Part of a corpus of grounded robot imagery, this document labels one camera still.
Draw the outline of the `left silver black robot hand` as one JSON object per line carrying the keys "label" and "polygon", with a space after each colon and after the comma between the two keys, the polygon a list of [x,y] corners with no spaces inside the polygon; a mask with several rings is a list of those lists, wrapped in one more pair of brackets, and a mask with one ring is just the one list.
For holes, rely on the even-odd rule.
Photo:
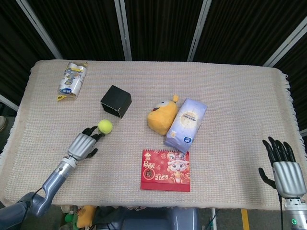
{"label": "left silver black robot hand", "polygon": [[92,135],[97,128],[98,126],[87,127],[82,133],[79,133],[68,148],[68,156],[73,157],[76,161],[93,157],[98,152],[98,148],[94,147],[95,144],[105,136],[100,132]]}

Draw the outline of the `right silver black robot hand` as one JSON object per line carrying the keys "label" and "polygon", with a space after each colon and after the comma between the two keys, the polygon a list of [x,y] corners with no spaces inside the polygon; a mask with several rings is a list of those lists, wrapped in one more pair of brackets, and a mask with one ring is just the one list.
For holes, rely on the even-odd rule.
{"label": "right silver black robot hand", "polygon": [[264,183],[277,190],[285,199],[302,198],[307,193],[302,169],[296,162],[294,152],[287,142],[272,137],[262,141],[266,148],[274,179],[269,179],[264,169],[258,172]]}

